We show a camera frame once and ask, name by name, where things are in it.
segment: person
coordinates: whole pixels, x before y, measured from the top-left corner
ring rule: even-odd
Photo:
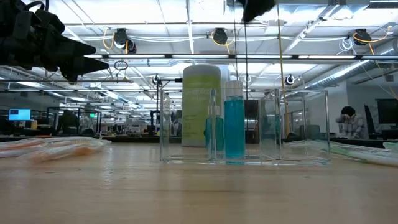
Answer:
[[[57,134],[61,129],[62,134],[77,134],[76,129],[78,126],[79,119],[70,110],[64,110],[58,121]]]
[[[341,110],[341,115],[336,118],[336,122],[343,124],[343,134],[346,138],[364,138],[364,119],[360,114],[356,114],[354,108],[345,106]]]

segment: ceiling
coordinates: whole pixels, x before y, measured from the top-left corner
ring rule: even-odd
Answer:
[[[52,0],[49,11],[56,14],[66,25],[64,35],[96,47],[97,54],[124,54],[115,46],[111,46],[112,33],[117,28],[126,28],[128,36],[135,42],[138,54],[279,54],[282,48],[284,54],[371,54],[368,45],[353,45],[353,49],[342,50],[341,42],[348,34],[354,34],[355,29],[366,29],[373,40],[382,39],[390,26],[389,35],[374,43],[377,49],[395,38],[398,26],[398,9],[369,9],[369,1],[354,1],[362,4],[349,6],[328,6],[327,0],[280,1],[280,29],[281,45],[278,38],[277,8],[247,25],[240,23],[242,7],[236,5],[235,12],[230,0]],[[229,49],[213,42],[211,33],[215,28],[222,27],[228,35]],[[106,60],[113,71],[115,60]],[[104,89],[132,89],[150,90],[153,88],[152,77],[158,74],[164,78],[180,78],[183,69],[194,60],[125,60],[129,68],[117,77],[117,71],[110,74],[107,70],[89,73],[83,80],[95,80],[93,84],[52,83],[52,87],[64,89],[90,89],[98,87]],[[229,66],[230,73],[244,81],[246,65],[232,60],[209,60],[206,63],[224,64]],[[284,74],[309,82],[315,77],[339,66],[339,62],[316,61],[313,63],[289,62],[284,63]],[[28,71],[31,78],[43,78],[45,71],[35,68]],[[264,63],[261,60],[250,61],[248,74],[251,81],[249,88],[261,89],[280,87],[280,62]],[[130,82],[101,82],[101,80],[122,80],[124,77]],[[61,74],[54,73],[51,78],[62,79]],[[170,82],[165,89],[182,89],[181,83]],[[121,98],[136,103],[154,103],[155,92],[148,93],[117,93]],[[173,96],[181,99],[181,93]],[[261,97],[263,93],[252,93],[251,97]]]

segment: table surface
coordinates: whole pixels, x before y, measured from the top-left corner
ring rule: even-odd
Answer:
[[[397,223],[397,168],[162,164],[158,149],[0,159],[1,223]]]

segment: computer monitor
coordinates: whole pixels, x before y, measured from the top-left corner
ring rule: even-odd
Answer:
[[[9,109],[9,121],[30,121],[30,109]]]
[[[379,124],[398,124],[398,100],[377,100]]]

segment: transparent container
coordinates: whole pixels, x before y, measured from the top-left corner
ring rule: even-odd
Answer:
[[[203,132],[204,147],[182,146],[181,140],[170,135],[173,121],[170,118],[173,106],[164,93],[160,94],[160,160],[167,163],[194,162],[200,164],[237,165],[326,165],[330,163],[329,119],[326,91],[261,90],[264,94],[258,100],[251,100],[245,106],[257,110],[250,118],[245,110],[246,144],[244,158],[231,159],[225,155],[226,142],[222,150],[217,148],[220,137],[217,119],[224,119],[224,113],[216,113],[216,106],[224,112],[224,102],[219,102],[213,89],[192,90],[201,93],[201,107],[206,114],[200,116],[195,130]],[[182,123],[190,129],[190,123]],[[206,126],[211,133],[206,133]]]

